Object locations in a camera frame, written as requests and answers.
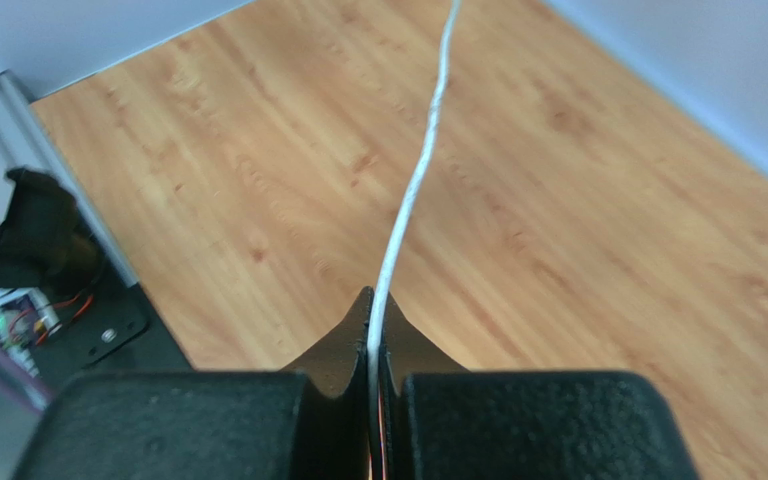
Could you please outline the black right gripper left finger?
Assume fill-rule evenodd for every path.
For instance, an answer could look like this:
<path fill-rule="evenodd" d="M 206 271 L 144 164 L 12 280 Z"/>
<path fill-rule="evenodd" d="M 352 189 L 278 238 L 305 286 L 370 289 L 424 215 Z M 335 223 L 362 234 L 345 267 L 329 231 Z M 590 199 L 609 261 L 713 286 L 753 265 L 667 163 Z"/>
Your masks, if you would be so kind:
<path fill-rule="evenodd" d="M 365 287 L 278 371 L 103 372 L 41 418 L 17 479 L 366 479 Z"/>

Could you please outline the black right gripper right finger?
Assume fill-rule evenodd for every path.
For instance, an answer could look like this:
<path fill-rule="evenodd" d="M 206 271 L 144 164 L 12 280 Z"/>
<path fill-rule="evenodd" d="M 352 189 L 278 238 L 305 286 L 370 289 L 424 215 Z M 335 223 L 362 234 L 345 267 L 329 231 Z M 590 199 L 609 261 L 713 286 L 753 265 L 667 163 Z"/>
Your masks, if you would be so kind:
<path fill-rule="evenodd" d="M 695 479 L 661 393 L 622 370 L 470 371 L 385 307 L 388 479 Z"/>

